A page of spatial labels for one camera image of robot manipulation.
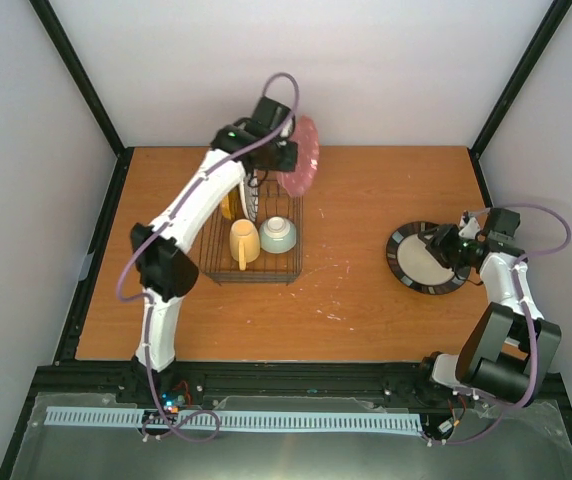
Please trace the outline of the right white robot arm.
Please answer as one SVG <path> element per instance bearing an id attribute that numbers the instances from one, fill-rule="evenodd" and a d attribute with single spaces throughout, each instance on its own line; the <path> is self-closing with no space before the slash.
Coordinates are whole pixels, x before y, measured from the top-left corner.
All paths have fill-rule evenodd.
<path id="1" fill-rule="evenodd" d="M 560 328 L 544 319 L 527 280 L 528 255 L 514 245 L 520 214 L 489 208 L 480 224 L 466 212 L 460 223 L 418 234 L 441 267 L 474 269 L 488 306 L 457 355 L 434 353 L 430 380 L 456 393 L 488 394 L 517 408 L 529 405 L 561 342 Z"/>

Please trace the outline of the yellow ceramic mug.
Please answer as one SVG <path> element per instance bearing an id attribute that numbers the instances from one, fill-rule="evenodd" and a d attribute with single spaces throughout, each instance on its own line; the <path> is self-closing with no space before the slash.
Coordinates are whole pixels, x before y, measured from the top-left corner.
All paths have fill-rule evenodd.
<path id="1" fill-rule="evenodd" d="M 229 233 L 229 248 L 240 271 L 258 259 L 261 251 L 260 237 L 255 225 L 247 219 L 232 223 Z"/>

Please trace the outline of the black striped plate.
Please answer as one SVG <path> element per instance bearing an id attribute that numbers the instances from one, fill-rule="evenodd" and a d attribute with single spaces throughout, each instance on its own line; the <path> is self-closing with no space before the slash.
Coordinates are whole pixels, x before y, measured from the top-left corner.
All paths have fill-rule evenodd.
<path id="1" fill-rule="evenodd" d="M 388 266 L 397 280 L 421 294 L 445 295 L 462 287 L 471 274 L 470 267 L 456 272 L 442 267 L 428 252 L 420 233 L 438 224 L 414 221 L 398 227 L 388 238 L 385 253 Z"/>

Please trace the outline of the pink polka dot plate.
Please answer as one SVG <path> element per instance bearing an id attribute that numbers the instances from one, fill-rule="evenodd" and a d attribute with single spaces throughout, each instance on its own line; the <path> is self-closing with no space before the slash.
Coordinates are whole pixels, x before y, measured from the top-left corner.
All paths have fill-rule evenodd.
<path id="1" fill-rule="evenodd" d="M 297 144 L 297 163 L 293 172 L 278 172 L 276 180 L 291 198 L 302 197 L 312 186 L 320 158 L 319 134 L 314 121 L 302 115 L 291 140 Z"/>

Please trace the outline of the white blue striped plate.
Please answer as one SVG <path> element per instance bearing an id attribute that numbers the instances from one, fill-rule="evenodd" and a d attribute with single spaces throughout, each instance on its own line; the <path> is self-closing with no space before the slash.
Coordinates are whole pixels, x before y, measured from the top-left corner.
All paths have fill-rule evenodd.
<path id="1" fill-rule="evenodd" d="M 260 199 L 259 180 L 256 175 L 247 175 L 240 183 L 238 190 L 245 218 L 255 223 L 258 217 Z"/>

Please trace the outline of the light green ceramic bowl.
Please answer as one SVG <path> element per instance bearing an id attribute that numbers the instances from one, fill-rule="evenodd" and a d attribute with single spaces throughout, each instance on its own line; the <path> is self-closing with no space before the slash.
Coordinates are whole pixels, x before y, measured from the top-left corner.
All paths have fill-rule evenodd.
<path id="1" fill-rule="evenodd" d="M 294 223 L 281 216 L 266 219 L 260 229 L 260 246 L 269 254 L 284 254 L 297 244 L 297 229 Z"/>

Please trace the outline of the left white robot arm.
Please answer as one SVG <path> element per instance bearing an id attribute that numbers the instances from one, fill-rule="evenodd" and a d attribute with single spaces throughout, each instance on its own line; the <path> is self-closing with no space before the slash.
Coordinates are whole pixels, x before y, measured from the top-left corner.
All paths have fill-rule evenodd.
<path id="1" fill-rule="evenodd" d="M 164 369 L 175 360 L 181 304 L 199 276 L 188 256 L 197 234 L 224 197 L 255 171 L 295 168 L 297 146 L 290 140 L 295 123 L 292 108 L 262 96 L 251 116 L 217 131 L 199 168 L 166 210 L 131 229 L 132 264 L 146 302 L 135 357 L 149 368 L 138 388 L 150 401 L 163 402 L 174 390 L 174 378 Z"/>

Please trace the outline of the grey wire dish rack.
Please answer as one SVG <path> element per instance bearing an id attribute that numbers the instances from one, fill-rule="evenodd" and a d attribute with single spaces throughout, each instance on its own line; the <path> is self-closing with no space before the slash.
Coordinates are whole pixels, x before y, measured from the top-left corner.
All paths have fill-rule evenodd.
<path id="1" fill-rule="evenodd" d="M 256 174 L 247 190 L 231 191 L 197 236 L 192 253 L 203 274 L 218 284 L 289 284 L 303 265 L 303 199 L 293 198 L 273 174 Z M 231 253 L 235 221 L 253 222 L 260 239 L 259 255 L 240 269 Z"/>

